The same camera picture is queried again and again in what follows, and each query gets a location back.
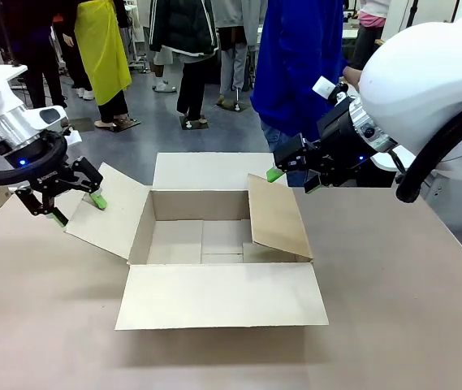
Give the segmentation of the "person's left hand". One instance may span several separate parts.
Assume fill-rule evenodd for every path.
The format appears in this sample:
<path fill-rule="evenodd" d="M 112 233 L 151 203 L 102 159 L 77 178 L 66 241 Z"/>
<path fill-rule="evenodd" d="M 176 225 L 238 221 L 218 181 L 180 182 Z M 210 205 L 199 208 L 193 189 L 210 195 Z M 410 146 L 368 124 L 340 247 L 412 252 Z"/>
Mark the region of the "person's left hand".
<path fill-rule="evenodd" d="M 359 89 L 362 71 L 350 66 L 343 69 L 343 78 L 356 90 Z"/>

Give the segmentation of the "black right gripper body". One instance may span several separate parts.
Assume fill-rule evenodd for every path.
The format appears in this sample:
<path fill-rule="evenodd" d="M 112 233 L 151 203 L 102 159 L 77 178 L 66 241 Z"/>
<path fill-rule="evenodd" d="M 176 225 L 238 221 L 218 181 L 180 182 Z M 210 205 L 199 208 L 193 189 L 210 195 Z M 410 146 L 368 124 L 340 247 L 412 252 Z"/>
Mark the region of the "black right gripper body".
<path fill-rule="evenodd" d="M 344 99 L 318 122 L 319 150 L 322 157 L 317 164 L 321 183 L 340 186 L 355 180 L 358 187 L 371 187 L 369 177 L 375 155 L 371 147 L 355 129 L 349 113 L 352 99 Z"/>

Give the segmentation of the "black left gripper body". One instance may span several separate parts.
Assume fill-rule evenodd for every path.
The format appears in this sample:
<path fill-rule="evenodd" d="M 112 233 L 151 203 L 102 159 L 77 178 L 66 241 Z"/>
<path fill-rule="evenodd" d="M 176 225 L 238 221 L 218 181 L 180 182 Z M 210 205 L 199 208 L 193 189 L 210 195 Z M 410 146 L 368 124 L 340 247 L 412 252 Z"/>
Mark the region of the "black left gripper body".
<path fill-rule="evenodd" d="M 43 191 L 48 191 L 55 197 L 69 190 L 77 190 L 84 193 L 80 187 L 80 181 L 84 179 L 84 176 L 72 170 L 71 165 L 74 161 L 68 162 L 66 159 L 63 159 L 56 166 L 50 168 L 49 172 L 29 181 L 29 187 L 32 188 L 39 201 L 41 200 L 41 192 Z"/>

